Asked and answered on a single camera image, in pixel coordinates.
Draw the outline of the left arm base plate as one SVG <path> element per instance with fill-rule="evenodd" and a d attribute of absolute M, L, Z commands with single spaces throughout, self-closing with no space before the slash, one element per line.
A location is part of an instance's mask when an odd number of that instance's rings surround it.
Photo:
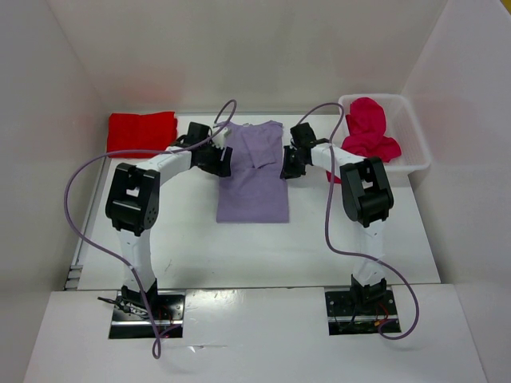
<path fill-rule="evenodd" d="M 185 292 L 183 290 L 160 290 L 152 304 L 153 319 L 162 338 L 182 338 Z M 115 299 L 98 298 L 113 306 L 109 327 L 109 339 L 154 338 L 147 310 L 122 300 L 121 292 Z"/>

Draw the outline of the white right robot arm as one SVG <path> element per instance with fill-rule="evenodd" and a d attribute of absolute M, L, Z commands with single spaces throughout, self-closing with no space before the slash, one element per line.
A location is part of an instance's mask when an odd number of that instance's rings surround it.
<path fill-rule="evenodd" d="M 311 165 L 331 172 L 331 180 L 341 180 L 343 209 L 347 218 L 360 225 L 360 252 L 341 251 L 332 246 L 329 221 L 333 185 L 329 188 L 325 217 L 325 239 L 338 255 L 359 258 L 351 275 L 350 293 L 357 307 L 368 306 L 386 293 L 382 269 L 382 229 L 394 206 L 394 197 L 383 162 L 378 157 L 366 158 L 335 147 L 328 139 L 318 139 L 308 123 L 291 128 L 291 144 L 284 147 L 280 177 L 296 179 L 306 174 Z"/>

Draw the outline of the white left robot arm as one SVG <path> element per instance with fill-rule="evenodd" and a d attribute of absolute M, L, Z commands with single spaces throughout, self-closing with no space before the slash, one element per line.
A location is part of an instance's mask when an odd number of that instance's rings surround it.
<path fill-rule="evenodd" d="M 220 129 L 192 122 L 164 153 L 139 164 L 118 164 L 105 206 L 121 245 L 124 268 L 122 300 L 143 307 L 157 300 L 157 278 L 151 264 L 150 234 L 160 209 L 160 187 L 192 168 L 218 177 L 231 175 L 232 148 L 214 141 Z"/>

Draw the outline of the magenta t shirt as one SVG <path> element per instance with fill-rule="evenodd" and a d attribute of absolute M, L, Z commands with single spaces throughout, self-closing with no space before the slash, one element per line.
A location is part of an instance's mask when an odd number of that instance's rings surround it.
<path fill-rule="evenodd" d="M 348 135 L 340 148 L 356 156 L 379 157 L 388 164 L 402 155 L 396 139 L 386 136 L 383 107 L 370 97 L 359 97 L 344 106 Z"/>

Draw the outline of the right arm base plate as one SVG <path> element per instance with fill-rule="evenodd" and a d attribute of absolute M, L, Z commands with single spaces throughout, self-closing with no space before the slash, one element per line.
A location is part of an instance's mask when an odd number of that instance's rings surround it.
<path fill-rule="evenodd" d="M 388 289 L 382 300 L 368 306 L 355 307 L 348 288 L 324 291 L 330 336 L 376 334 L 383 324 L 384 334 L 401 332 L 394 294 Z"/>

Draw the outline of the lilac t shirt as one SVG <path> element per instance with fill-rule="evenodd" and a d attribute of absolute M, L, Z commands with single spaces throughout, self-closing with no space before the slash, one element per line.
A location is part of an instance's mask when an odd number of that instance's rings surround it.
<path fill-rule="evenodd" d="M 283 167 L 283 124 L 227 125 L 231 175 L 219 180 L 217 223 L 288 223 Z"/>

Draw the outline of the red t shirt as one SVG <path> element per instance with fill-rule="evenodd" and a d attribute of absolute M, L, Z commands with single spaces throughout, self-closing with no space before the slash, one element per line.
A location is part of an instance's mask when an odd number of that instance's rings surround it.
<path fill-rule="evenodd" d="M 177 119 L 172 111 L 109 117 L 107 152 L 128 149 L 165 150 L 177 138 Z"/>

